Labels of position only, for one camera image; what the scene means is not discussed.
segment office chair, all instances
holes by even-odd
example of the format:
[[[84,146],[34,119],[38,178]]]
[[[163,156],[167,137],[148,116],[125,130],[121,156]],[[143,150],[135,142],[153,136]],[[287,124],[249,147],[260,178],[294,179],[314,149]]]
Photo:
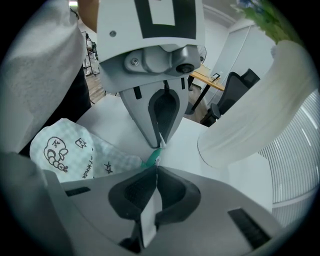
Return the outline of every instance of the office chair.
[[[244,81],[244,84],[250,89],[254,86],[259,80],[260,77],[257,76],[255,72],[253,72],[250,68],[241,76]]]
[[[247,91],[245,81],[235,72],[230,72],[227,78],[225,89],[218,104],[212,103],[207,114],[200,121],[200,124],[210,127],[217,119],[226,113]]]

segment printed towel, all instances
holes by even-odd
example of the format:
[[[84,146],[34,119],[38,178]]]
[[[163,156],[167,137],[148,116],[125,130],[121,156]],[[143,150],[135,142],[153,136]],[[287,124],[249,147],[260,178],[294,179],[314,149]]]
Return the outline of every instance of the printed towel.
[[[41,169],[55,172],[61,183],[118,174],[142,164],[138,156],[121,152],[65,118],[35,136],[30,158]]]

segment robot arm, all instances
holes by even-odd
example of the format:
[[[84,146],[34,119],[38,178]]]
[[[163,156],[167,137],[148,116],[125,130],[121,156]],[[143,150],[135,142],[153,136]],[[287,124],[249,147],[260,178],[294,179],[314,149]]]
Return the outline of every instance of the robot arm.
[[[201,65],[201,0],[101,1],[97,34],[103,88],[119,92],[152,148],[159,133],[167,143],[187,109],[187,76]]]

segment white fabric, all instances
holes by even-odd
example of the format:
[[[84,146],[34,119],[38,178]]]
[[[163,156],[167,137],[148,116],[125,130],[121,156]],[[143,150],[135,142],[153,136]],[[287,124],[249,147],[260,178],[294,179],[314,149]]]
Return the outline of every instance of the white fabric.
[[[91,42],[90,39],[87,39],[87,40],[86,40],[86,46],[88,46],[88,47],[90,47],[90,49],[92,49],[92,42]]]
[[[266,75],[199,137],[198,150],[208,165],[224,167],[267,146],[319,87],[313,61],[302,46],[281,41],[273,52]]]
[[[28,111],[31,116],[16,152],[36,135],[65,97],[82,67],[85,48],[69,0],[46,1],[19,32],[0,73],[1,87],[10,90],[23,106],[21,115]],[[1,94],[0,101],[6,97]],[[1,107],[8,115],[16,114]]]
[[[89,53],[89,56],[85,57],[85,65],[87,67],[86,73],[87,74],[98,74],[99,73],[99,62],[96,59],[96,56],[91,52]]]
[[[8,87],[0,87],[0,150],[19,152],[33,115]]]
[[[142,163],[64,118],[35,136],[30,158],[41,169],[55,172],[61,183],[127,172]]]

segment person's arm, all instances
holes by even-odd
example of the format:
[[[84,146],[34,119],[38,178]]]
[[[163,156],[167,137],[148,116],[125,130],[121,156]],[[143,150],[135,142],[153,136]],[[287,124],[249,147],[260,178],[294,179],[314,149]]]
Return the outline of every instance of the person's arm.
[[[97,32],[99,0],[78,0],[78,11],[83,23]]]

